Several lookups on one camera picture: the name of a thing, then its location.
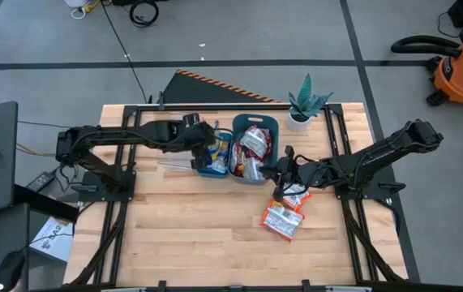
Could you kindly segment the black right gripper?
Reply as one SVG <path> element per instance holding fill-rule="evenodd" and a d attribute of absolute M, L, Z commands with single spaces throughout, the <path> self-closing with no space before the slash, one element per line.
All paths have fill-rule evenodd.
<path fill-rule="evenodd" d="M 285 156 L 280 158 L 276 165 L 263 165 L 259 171 L 266 179 L 272 180 L 277 186 L 273 191 L 275 200 L 283 200 L 285 196 L 301 195 L 313 183 L 313 160 L 303 155 L 296 155 L 290 145 L 285 147 Z M 286 194 L 294 184 L 304 186 L 302 191 Z"/>

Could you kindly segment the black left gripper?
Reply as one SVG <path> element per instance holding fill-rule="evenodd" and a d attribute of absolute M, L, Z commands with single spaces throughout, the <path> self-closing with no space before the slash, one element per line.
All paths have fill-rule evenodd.
<path fill-rule="evenodd" d="M 181 123 L 181 150 L 188 151 L 195 148 L 203 148 L 201 150 L 200 157 L 193 157 L 191 159 L 191 168 L 193 170 L 198 170 L 201 167 L 209 167 L 212 162 L 212 150 L 209 146 L 216 143 L 216 138 L 214 135 L 213 128 L 206 122 L 197 122 L 197 123 Z"/>

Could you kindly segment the red Maruchan ramen packet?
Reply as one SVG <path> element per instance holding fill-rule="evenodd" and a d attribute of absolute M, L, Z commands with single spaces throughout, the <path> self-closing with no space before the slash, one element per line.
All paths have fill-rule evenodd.
<path fill-rule="evenodd" d="M 268 129 L 250 126 L 239 143 L 247 148 L 250 155 L 264 160 L 272 152 L 272 137 Z"/>
<path fill-rule="evenodd" d="M 247 158 L 246 150 L 237 142 L 234 143 L 231 152 L 230 170 L 234 176 L 242 177 L 245 169 L 245 160 Z"/>
<path fill-rule="evenodd" d="M 264 181 L 265 177 L 259 170 L 264 163 L 254 157 L 248 157 L 243 163 L 242 176 L 251 181 Z"/>

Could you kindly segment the small teal plastic bin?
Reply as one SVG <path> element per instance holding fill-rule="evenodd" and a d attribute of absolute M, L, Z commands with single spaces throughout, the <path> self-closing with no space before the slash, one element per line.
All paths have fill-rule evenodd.
<path fill-rule="evenodd" d="M 225 157 L 225 159 L 228 161 L 228 173 L 229 173 L 229 151 L 230 151 L 230 148 L 231 148 L 230 143 L 229 143 L 229 149 L 228 149 L 226 157 Z M 216 172 L 211 170 L 210 166 L 206 167 L 206 168 L 198 169 L 197 173 L 198 173 L 198 175 L 200 175 L 202 177 L 206 177 L 206 178 L 225 178 L 227 176 L 227 174 L 228 174 L 228 173 L 227 174 L 217 174 Z"/>

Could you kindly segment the large grey-blue plastic basket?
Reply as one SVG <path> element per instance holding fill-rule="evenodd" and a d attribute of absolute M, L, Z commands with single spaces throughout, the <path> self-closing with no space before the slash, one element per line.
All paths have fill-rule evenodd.
<path fill-rule="evenodd" d="M 233 130 L 233 141 L 231 142 L 230 151 L 229 151 L 229 165 L 231 160 L 231 152 L 234 143 L 239 142 L 242 138 L 243 133 L 252 125 L 256 125 L 259 128 L 268 129 L 270 135 L 272 137 L 272 152 L 268 155 L 264 160 L 260 160 L 259 158 L 252 156 L 247 151 L 247 148 L 242 146 L 247 152 L 248 157 L 254 157 L 259 159 L 264 163 L 264 165 L 272 165 L 277 162 L 278 158 L 278 142 L 279 142 L 279 125 L 276 119 L 272 116 L 262 115 L 262 114 L 239 114 L 236 116 L 232 122 L 232 130 Z M 230 166 L 229 166 L 229 173 L 231 174 L 232 178 L 237 181 L 238 183 L 242 184 L 250 184 L 250 185 L 264 185 L 268 179 L 264 181 L 251 181 L 247 180 L 244 177 L 237 177 L 231 173 Z"/>

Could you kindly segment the white plant pot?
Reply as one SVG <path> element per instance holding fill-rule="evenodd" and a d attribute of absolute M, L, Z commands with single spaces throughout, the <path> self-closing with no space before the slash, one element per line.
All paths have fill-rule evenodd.
<path fill-rule="evenodd" d="M 303 132 L 307 129 L 310 121 L 311 117 L 307 117 L 300 113 L 289 112 L 286 124 L 291 131 Z"/>

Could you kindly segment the black mat with striped edge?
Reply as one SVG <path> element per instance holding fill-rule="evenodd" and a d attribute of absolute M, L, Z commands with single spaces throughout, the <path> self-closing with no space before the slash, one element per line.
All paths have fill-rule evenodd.
<path fill-rule="evenodd" d="M 175 71 L 161 97 L 165 103 L 279 103 L 263 94 L 183 69 Z"/>

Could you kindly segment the green succulent plant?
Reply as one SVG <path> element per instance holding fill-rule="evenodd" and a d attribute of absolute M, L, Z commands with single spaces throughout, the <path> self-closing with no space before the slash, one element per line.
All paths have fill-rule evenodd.
<path fill-rule="evenodd" d="M 326 105 L 334 92 L 316 95 L 312 93 L 311 76 L 307 74 L 302 82 L 302 86 L 297 96 L 289 92 L 289 115 L 296 122 L 305 122 L 312 117 L 316 117 L 321 109 Z"/>

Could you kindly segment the black power adapter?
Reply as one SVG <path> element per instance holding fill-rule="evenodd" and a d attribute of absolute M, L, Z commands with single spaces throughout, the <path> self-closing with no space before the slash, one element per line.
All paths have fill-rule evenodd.
<path fill-rule="evenodd" d="M 39 176 L 34 178 L 27 186 L 26 188 L 35 191 L 35 192 L 40 192 L 44 190 L 52 181 L 54 180 L 54 175 L 50 172 L 42 172 Z"/>

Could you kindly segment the white printed paper sheet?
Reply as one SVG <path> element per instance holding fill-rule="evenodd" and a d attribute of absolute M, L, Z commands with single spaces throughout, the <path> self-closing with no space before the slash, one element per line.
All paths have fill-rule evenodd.
<path fill-rule="evenodd" d="M 73 242 L 73 223 L 50 217 L 29 245 L 33 251 L 67 262 Z"/>

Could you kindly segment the black computer mouse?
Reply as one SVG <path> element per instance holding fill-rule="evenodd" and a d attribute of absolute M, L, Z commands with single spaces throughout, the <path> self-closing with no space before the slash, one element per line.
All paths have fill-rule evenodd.
<path fill-rule="evenodd" d="M 24 265 L 25 255 L 22 250 L 6 254 L 0 263 L 0 292 L 10 292 L 16 287 Z"/>

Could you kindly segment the black metal rig frame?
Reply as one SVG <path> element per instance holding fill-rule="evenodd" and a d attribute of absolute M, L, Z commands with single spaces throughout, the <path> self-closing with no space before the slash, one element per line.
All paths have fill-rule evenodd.
<path fill-rule="evenodd" d="M 199 112 L 208 122 L 226 128 L 239 114 L 262 114 L 279 122 L 279 153 L 286 144 L 296 153 L 316 159 L 332 148 L 321 114 L 303 133 L 285 125 L 288 104 L 210 104 L 166 106 L 165 111 L 143 105 L 141 123 L 180 118 Z M 355 284 L 348 235 L 340 201 L 333 188 L 311 191 L 303 205 L 302 222 L 292 242 L 260 226 L 274 185 L 249 185 L 202 178 L 190 170 L 164 165 L 173 153 L 139 146 L 135 150 L 136 194 L 126 213 L 117 287 L 144 292 L 164 291 L 325 291 L 324 286 Z M 392 211 L 363 200 L 372 244 L 394 273 L 411 280 L 406 271 Z M 78 220 L 64 282 L 76 279 L 98 248 L 105 210 L 99 202 Z"/>

